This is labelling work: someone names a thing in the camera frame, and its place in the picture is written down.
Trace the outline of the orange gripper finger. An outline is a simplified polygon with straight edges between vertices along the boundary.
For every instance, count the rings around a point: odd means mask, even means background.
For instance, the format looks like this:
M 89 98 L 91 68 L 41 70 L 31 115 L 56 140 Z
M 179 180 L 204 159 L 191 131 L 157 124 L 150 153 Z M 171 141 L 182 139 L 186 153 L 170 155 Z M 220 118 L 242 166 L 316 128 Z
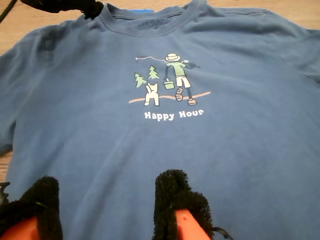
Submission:
M 2 240 L 62 240 L 59 183 L 50 176 L 38 179 L 18 200 L 0 184 L 0 238 Z
M 155 179 L 153 239 L 177 240 L 177 210 L 188 210 L 212 240 L 214 238 L 211 210 L 207 199 L 192 191 L 187 174 L 169 169 Z

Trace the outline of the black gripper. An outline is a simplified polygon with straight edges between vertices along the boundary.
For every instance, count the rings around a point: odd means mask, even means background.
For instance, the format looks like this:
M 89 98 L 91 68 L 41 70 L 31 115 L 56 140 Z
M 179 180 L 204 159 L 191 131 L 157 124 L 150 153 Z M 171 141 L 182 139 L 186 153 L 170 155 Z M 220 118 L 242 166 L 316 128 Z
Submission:
M 96 0 L 21 0 L 21 2 L 34 9 L 48 13 L 60 11 L 83 11 L 84 18 L 93 20 L 100 15 L 104 4 Z

